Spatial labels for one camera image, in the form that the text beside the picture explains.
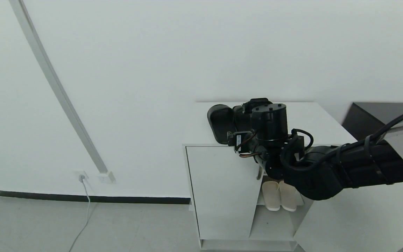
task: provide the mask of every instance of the slipper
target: slipper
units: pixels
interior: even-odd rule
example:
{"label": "slipper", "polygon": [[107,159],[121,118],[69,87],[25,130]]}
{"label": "slipper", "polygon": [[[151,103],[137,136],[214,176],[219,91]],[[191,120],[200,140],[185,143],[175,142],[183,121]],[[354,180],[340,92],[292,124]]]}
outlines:
{"label": "slipper", "polygon": [[287,211],[294,212],[296,210],[296,188],[281,181],[280,191],[283,208]]}
{"label": "slipper", "polygon": [[278,182],[267,181],[262,184],[262,195],[265,207],[270,211],[278,211],[281,208],[280,186]]}

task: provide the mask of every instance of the gray tile floor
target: gray tile floor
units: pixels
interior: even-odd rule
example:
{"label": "gray tile floor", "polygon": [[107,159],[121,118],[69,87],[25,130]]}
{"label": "gray tile floor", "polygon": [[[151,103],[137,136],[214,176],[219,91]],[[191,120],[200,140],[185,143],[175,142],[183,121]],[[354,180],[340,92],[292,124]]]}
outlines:
{"label": "gray tile floor", "polygon": [[[0,252],[68,252],[86,207],[0,197]],[[187,205],[91,203],[90,212],[73,252],[200,251]]]}

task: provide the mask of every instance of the wall baseboard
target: wall baseboard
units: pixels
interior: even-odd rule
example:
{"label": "wall baseboard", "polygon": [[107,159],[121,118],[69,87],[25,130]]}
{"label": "wall baseboard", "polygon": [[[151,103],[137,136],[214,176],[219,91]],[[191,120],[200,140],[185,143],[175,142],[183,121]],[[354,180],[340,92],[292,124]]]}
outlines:
{"label": "wall baseboard", "polygon": [[[76,201],[88,202],[86,196],[81,195],[62,195],[62,194],[43,194],[28,193],[16,191],[0,190],[0,197],[11,197],[20,199],[46,200],[46,201]],[[133,203],[133,204],[184,204],[188,205],[190,198],[155,198],[155,197],[106,197],[90,196],[91,202],[99,203]]]}

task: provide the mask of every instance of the robotic arm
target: robotic arm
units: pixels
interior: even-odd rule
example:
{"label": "robotic arm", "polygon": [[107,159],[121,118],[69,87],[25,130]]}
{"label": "robotic arm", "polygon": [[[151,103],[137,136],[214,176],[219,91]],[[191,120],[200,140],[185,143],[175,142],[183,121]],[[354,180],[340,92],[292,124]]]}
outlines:
{"label": "robotic arm", "polygon": [[[315,147],[309,132],[289,134],[286,106],[266,98],[234,108],[213,106],[208,121],[219,143],[253,158],[269,177],[284,179],[312,200],[329,199],[343,188],[403,182],[403,124],[398,124],[403,115],[364,140]],[[309,137],[307,146],[298,133]]]}

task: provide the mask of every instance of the power cord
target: power cord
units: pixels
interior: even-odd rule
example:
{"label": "power cord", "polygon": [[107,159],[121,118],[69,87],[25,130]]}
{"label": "power cord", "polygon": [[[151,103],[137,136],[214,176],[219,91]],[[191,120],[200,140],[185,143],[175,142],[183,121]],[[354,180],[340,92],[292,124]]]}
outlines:
{"label": "power cord", "polygon": [[85,188],[85,193],[86,193],[86,198],[88,198],[88,208],[86,209],[86,222],[85,222],[85,226],[83,226],[82,230],[80,230],[80,233],[76,236],[76,238],[74,239],[74,242],[71,245],[71,248],[69,249],[69,252],[71,252],[72,247],[74,247],[74,244],[77,241],[77,238],[79,238],[80,234],[83,232],[83,230],[86,228],[86,225],[88,225],[88,220],[89,220],[89,214],[90,214],[90,196],[88,195],[88,191],[86,190],[86,186],[85,183],[83,182],[83,180],[85,179],[84,175],[80,175],[79,176],[79,181],[82,183],[83,188]]}

